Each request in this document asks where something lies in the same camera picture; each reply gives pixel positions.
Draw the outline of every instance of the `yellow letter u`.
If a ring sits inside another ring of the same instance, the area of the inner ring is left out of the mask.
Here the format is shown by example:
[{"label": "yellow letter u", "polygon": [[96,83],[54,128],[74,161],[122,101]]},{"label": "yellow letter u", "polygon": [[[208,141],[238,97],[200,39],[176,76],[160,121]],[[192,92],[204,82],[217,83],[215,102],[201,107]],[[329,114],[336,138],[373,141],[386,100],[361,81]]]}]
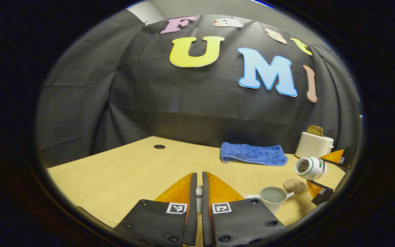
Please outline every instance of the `yellow letter u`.
[{"label": "yellow letter u", "polygon": [[179,67],[202,67],[213,63],[219,57],[220,42],[225,40],[219,36],[207,36],[203,40],[207,41],[207,51],[199,57],[188,55],[191,43],[196,41],[195,37],[185,37],[174,39],[173,48],[170,53],[170,62]]}]

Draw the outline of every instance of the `wooden table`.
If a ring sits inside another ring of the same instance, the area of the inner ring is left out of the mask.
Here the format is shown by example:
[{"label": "wooden table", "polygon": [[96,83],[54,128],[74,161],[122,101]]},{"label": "wooden table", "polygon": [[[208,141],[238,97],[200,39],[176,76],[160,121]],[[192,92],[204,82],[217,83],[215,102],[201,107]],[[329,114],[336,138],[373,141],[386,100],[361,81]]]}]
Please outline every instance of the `wooden table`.
[{"label": "wooden table", "polygon": [[[155,149],[154,145],[165,145]],[[279,186],[294,172],[298,160],[293,154],[284,166],[265,166],[220,159],[220,148],[149,137],[97,155],[48,169],[55,184],[74,205],[81,206],[105,224],[115,227],[141,199],[154,200],[183,176],[211,172],[241,195],[257,194],[266,186]],[[327,173],[318,183],[335,189],[345,173],[328,164]],[[316,206],[306,189],[281,206],[276,217],[289,226]],[[202,246],[202,224],[199,214],[196,246]]]}]

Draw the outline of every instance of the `blue letter m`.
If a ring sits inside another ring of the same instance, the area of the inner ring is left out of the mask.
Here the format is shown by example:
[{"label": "blue letter m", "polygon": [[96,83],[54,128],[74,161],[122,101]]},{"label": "blue letter m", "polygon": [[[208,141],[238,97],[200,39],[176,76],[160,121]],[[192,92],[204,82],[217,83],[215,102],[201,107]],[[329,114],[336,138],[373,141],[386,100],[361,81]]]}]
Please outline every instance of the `blue letter m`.
[{"label": "blue letter m", "polygon": [[294,87],[292,72],[290,71],[292,62],[289,59],[275,56],[269,65],[262,55],[254,49],[239,48],[237,50],[243,54],[244,62],[244,76],[239,80],[240,86],[258,89],[261,84],[255,76],[255,71],[257,70],[266,89],[272,89],[278,75],[278,85],[275,87],[277,92],[291,97],[298,95]]}]

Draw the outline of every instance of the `blue towel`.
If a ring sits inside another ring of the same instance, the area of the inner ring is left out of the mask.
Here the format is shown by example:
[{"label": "blue towel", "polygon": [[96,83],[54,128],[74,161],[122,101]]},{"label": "blue towel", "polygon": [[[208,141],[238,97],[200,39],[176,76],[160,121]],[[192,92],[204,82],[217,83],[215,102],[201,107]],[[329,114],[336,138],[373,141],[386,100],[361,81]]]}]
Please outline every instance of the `blue towel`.
[{"label": "blue towel", "polygon": [[288,158],[284,155],[280,145],[273,147],[255,147],[248,144],[222,143],[220,159],[228,161],[243,161],[247,163],[267,166],[284,166]]}]

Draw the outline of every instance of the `cork coaster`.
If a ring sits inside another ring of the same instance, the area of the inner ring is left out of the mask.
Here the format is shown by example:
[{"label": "cork coaster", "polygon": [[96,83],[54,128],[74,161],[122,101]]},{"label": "cork coaster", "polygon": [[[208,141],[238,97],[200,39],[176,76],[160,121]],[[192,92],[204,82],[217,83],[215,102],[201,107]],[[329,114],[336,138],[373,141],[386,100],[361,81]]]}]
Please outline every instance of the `cork coaster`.
[{"label": "cork coaster", "polygon": [[307,188],[306,184],[297,179],[288,179],[284,181],[283,186],[284,189],[294,193],[301,193]]},{"label": "cork coaster", "polygon": [[307,128],[307,133],[315,134],[317,136],[324,136],[323,128],[316,126],[316,125],[310,125]]}]

